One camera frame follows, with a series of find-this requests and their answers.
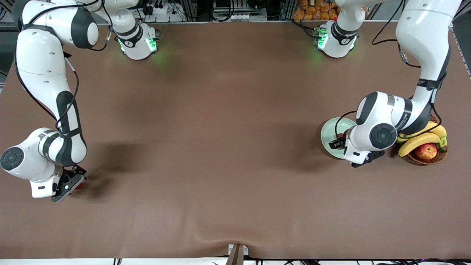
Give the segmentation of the pale green round plate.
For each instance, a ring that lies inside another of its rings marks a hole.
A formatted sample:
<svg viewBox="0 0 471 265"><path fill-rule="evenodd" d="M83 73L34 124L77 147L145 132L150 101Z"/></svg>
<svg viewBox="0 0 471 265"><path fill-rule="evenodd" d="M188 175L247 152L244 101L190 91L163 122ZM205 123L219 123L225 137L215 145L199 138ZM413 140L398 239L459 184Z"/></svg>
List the pale green round plate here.
<svg viewBox="0 0 471 265"><path fill-rule="evenodd" d="M347 129L357 125L353 120L336 117L326 121L321 129L320 139L325 150L333 157L343 159L344 149L332 149L329 145L331 142L336 141L335 126L337 125L337 134L343 134Z"/></svg>

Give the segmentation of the metal table clamp bracket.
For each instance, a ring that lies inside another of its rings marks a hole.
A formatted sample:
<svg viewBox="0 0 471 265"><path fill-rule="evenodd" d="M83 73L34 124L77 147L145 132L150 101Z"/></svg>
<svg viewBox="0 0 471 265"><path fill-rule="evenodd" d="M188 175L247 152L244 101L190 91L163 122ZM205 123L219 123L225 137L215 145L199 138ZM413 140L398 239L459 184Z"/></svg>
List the metal table clamp bracket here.
<svg viewBox="0 0 471 265"><path fill-rule="evenodd" d="M249 256L249 249L243 244L229 244L228 255L225 265L244 265L244 258Z"/></svg>

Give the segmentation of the brown wicker basket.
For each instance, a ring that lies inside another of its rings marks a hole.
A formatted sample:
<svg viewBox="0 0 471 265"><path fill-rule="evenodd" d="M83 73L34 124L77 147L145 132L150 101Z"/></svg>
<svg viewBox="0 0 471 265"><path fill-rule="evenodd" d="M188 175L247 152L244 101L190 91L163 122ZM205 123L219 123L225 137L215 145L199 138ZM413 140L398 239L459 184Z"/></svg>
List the brown wicker basket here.
<svg viewBox="0 0 471 265"><path fill-rule="evenodd" d="M429 120L432 121L432 122L435 122L435 123L438 123L438 121L439 121L434 116L431 116ZM425 133L424 132L423 133L418 133L417 132L417 133L407 135L407 136L408 136L408 139L411 139L411 138L417 137L417 136L422 135L422 134L425 134ZM437 153L437 156L435 158L431 159L431 160L417 159L414 155L414 150L412 152L410 152L407 156L404 156L403 158L405 160L409 161L410 163L416 164L416 165L421 165L421 166L435 165L435 164L441 162L446 156L447 148L448 148L447 137L440 139L440 142L435 143L435 144L437 146L438 153Z"/></svg>

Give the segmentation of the orange bread rolls heap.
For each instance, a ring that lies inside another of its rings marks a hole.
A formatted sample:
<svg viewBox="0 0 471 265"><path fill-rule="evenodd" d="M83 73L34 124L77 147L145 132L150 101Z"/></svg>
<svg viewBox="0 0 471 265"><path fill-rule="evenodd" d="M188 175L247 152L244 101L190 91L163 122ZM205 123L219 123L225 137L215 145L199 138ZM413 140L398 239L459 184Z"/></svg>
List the orange bread rolls heap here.
<svg viewBox="0 0 471 265"><path fill-rule="evenodd" d="M341 8L334 0L297 0L293 20L336 20Z"/></svg>

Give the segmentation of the red yellow apple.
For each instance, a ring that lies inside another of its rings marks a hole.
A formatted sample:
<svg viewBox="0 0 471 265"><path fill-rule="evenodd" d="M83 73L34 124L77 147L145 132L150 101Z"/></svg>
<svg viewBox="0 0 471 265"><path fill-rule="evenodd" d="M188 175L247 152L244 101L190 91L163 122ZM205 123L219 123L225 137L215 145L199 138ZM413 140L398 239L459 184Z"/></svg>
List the red yellow apple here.
<svg viewBox="0 0 471 265"><path fill-rule="evenodd" d="M438 149L434 143L425 143L414 150L414 155L420 160L431 160L437 156Z"/></svg>

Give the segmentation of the white power strip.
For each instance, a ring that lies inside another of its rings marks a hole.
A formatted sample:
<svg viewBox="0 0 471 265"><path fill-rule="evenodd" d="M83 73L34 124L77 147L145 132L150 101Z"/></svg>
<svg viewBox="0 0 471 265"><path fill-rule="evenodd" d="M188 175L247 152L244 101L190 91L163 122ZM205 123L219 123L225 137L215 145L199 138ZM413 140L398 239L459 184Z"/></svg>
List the white power strip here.
<svg viewBox="0 0 471 265"><path fill-rule="evenodd" d="M155 1L145 2L142 7L145 15L176 15L176 8L171 7L168 2Z"/></svg>

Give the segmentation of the white socket block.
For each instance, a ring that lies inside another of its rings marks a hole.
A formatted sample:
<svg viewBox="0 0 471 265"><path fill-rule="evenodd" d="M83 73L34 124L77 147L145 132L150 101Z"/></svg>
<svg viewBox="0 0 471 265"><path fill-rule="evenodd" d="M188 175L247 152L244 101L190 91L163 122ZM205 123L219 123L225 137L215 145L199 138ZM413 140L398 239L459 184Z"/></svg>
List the white socket block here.
<svg viewBox="0 0 471 265"><path fill-rule="evenodd" d="M226 22L258 22L267 21L269 18L266 16L266 12L234 12L233 14L224 12L213 12L213 20Z"/></svg>

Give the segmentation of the large table cover mat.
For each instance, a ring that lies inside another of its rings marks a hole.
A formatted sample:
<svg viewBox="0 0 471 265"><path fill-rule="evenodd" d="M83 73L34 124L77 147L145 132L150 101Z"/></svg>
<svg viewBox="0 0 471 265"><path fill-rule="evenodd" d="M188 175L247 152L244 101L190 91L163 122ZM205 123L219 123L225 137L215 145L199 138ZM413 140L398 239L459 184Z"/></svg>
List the large table cover mat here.
<svg viewBox="0 0 471 265"><path fill-rule="evenodd" d="M419 69L365 22L344 58L291 22L169 25L133 61L66 46L88 146L83 191L60 203L0 169L0 258L471 258L471 79L456 41L436 108L441 163L390 151L331 157L325 121L368 93L408 98Z"/></svg>

